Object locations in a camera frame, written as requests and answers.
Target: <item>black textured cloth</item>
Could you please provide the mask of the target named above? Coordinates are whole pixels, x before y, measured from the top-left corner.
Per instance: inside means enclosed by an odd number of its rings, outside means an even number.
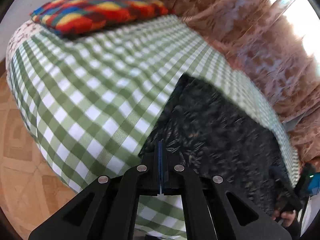
[[[271,215],[279,190],[269,175],[279,166],[289,181],[273,133],[204,80],[183,74],[139,156],[164,140],[170,154],[201,176],[221,175]]]

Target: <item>checkered blanket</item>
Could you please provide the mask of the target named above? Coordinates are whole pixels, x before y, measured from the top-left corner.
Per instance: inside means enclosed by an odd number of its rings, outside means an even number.
[[[297,153],[266,99],[176,16],[72,41],[42,30],[15,51],[8,83],[44,158],[79,192],[97,176],[121,175],[140,163],[137,155],[184,72],[205,78],[273,131],[297,182]],[[185,239],[181,198],[140,197],[136,228]]]

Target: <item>red, yellow and blue cushion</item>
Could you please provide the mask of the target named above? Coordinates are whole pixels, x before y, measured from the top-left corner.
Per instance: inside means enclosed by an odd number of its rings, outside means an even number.
[[[30,15],[58,34],[80,34],[166,14],[168,9],[159,0],[54,0]]]

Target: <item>brown curtain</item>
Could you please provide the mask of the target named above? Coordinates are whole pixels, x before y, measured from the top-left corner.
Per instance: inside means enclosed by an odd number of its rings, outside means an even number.
[[[162,1],[250,77],[281,122],[303,114],[289,133],[302,162],[320,155],[317,62],[282,15],[295,0]]]

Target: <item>mattress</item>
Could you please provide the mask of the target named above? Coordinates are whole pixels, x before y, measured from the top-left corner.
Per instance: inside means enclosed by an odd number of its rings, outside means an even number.
[[[6,69],[26,128],[75,192],[140,163],[138,153],[183,73],[204,78],[271,130],[292,185],[299,178],[297,152],[264,96],[176,16],[73,39],[27,22],[9,43]],[[186,238],[179,196],[143,198],[137,217],[136,228],[152,236]]]

